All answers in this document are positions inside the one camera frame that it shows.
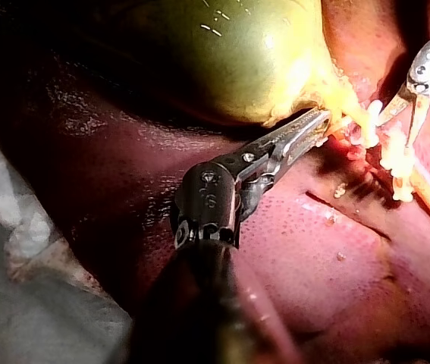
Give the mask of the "left arm instrument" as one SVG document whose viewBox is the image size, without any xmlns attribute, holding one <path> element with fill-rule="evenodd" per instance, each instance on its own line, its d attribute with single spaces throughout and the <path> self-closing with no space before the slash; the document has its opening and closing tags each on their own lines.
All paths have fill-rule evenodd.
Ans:
<svg viewBox="0 0 430 364">
<path fill-rule="evenodd" d="M 174 198 L 174 247 L 216 240 L 237 248 L 241 223 L 275 185 L 280 170 L 276 146 L 249 145 L 191 167 Z"/>
</svg>

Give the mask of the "left arm instrument jaw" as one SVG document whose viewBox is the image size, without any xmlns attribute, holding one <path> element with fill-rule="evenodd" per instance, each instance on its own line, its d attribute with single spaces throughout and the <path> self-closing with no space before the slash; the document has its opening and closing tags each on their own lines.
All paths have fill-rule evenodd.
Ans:
<svg viewBox="0 0 430 364">
<path fill-rule="evenodd" d="M 285 147 L 282 149 L 281 147 L 275 147 L 275 168 L 289 168 L 297 159 L 299 159 L 320 140 L 322 140 L 323 135 L 320 139 L 312 137 L 309 140 L 305 140 L 304 142 L 294 143 L 290 148 Z"/>
<path fill-rule="evenodd" d="M 294 143 L 304 142 L 312 137 L 320 139 L 328 128 L 331 112 L 313 108 L 288 124 L 273 130 L 255 141 L 259 150 L 268 151 L 271 147 L 290 148 Z"/>
</svg>

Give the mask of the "right arm instrument jaw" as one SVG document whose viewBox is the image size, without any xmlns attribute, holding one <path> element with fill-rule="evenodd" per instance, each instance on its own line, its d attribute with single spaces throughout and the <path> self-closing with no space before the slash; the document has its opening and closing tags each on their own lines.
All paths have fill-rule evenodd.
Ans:
<svg viewBox="0 0 430 364">
<path fill-rule="evenodd" d="M 425 122 L 428 114 L 428 97 L 417 95 L 413 102 L 410 128 L 407 135 L 406 148 L 410 149 L 416 141 L 417 136 Z"/>
<path fill-rule="evenodd" d="M 377 125 L 383 125 L 404 111 L 415 99 L 415 95 L 406 87 L 401 87 L 391 101 L 382 109 Z"/>
</svg>

